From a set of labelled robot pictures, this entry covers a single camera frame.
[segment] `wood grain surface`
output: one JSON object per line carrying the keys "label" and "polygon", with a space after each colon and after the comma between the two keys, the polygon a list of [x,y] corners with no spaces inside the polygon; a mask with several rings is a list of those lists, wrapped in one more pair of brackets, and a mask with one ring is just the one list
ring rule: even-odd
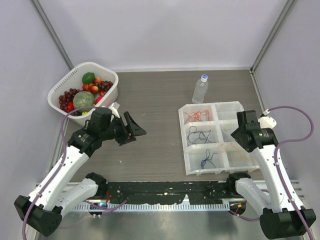
{"label": "wood grain surface", "polygon": [[[208,75],[205,103],[239,101],[245,110],[261,107],[248,70],[166,71],[118,73],[119,113],[129,111],[147,135],[123,146],[103,143],[74,175],[80,182],[88,173],[103,175],[107,181],[192,181],[226,180],[228,173],[188,175],[182,148],[178,109],[191,104],[195,84]],[[69,121],[66,137],[80,126]],[[262,179],[259,170],[251,173]]]}

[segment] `white basket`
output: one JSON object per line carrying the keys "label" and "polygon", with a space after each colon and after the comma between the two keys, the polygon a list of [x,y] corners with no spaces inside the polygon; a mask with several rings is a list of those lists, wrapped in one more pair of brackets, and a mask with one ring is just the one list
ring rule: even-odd
{"label": "white basket", "polygon": [[[118,97],[118,75],[103,66],[100,66],[94,62],[84,62],[77,65],[67,75],[64,76],[49,92],[48,103],[58,112],[66,115],[65,111],[60,109],[59,96],[64,95],[64,92],[69,92],[69,89],[80,89],[82,90],[82,77],[87,72],[94,73],[96,77],[101,78],[102,81],[110,81],[113,86],[103,96],[103,98],[95,105],[99,106],[110,106]],[[84,126],[86,120],[90,120],[91,114],[94,109],[91,109],[87,114],[81,116],[68,116],[69,119],[73,120],[77,124]]]}
{"label": "white basket", "polygon": [[[187,114],[198,111],[208,114],[201,115],[201,121],[187,121]],[[259,169],[258,163],[230,136],[238,128],[237,112],[242,111],[244,107],[238,101],[187,104],[178,110],[186,175]],[[204,132],[204,137],[195,131]],[[202,168],[208,152],[214,165],[207,161]]]}

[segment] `white backdrop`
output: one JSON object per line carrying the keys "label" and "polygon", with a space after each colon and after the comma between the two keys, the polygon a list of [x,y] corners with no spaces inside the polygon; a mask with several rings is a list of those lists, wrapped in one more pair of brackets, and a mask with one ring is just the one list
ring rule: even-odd
{"label": "white backdrop", "polygon": [[47,95],[69,70],[29,1],[0,1],[0,32],[0,239],[16,240],[14,202],[44,179],[62,119]]}
{"label": "white backdrop", "polygon": [[[299,0],[275,37],[256,71],[266,108],[291,105],[305,110],[314,121],[314,133],[305,142],[283,146],[282,159],[298,179],[306,199],[320,216],[320,2]],[[293,110],[277,110],[278,140],[302,138],[310,124]],[[320,237],[320,222],[316,221]]]}
{"label": "white backdrop", "polygon": [[249,68],[285,0],[40,0],[74,65]]}

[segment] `plastic bottle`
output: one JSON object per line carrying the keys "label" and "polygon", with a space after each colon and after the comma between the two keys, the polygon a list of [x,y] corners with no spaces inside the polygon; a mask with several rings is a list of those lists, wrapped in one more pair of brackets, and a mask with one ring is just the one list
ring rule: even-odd
{"label": "plastic bottle", "polygon": [[192,97],[193,104],[202,104],[204,102],[204,98],[208,90],[207,80],[208,80],[208,76],[202,75],[201,78],[196,82],[193,97]]}

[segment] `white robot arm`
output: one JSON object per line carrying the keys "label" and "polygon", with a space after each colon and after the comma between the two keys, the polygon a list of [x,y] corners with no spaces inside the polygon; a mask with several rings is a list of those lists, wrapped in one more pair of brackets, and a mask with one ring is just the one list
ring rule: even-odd
{"label": "white robot arm", "polygon": [[[21,220],[25,219],[28,209],[34,203],[27,224],[42,235],[49,236],[76,205],[90,197],[105,194],[108,188],[106,179],[93,172],[72,189],[66,192],[63,189],[94,151],[101,147],[103,141],[115,139],[121,146],[146,134],[128,112],[123,115],[127,126],[115,109],[102,107],[93,111],[86,126],[74,132],[68,141],[64,162],[61,157],[36,189],[28,196],[20,195],[15,200],[14,206]],[[47,187],[39,194],[44,185]]]}
{"label": "white robot arm", "polygon": [[238,112],[237,120],[238,128],[231,136],[259,164],[269,195],[262,192],[246,172],[230,174],[227,179],[228,188],[243,196],[252,205],[259,215],[262,231],[268,239],[303,235],[306,228],[292,202],[295,202],[309,227],[316,220],[316,215],[313,209],[305,209],[296,194],[280,153],[277,155],[277,161],[274,159],[278,140],[271,128],[275,124],[269,124],[271,128],[261,128],[261,125],[265,126],[265,122],[258,121],[254,110]]}

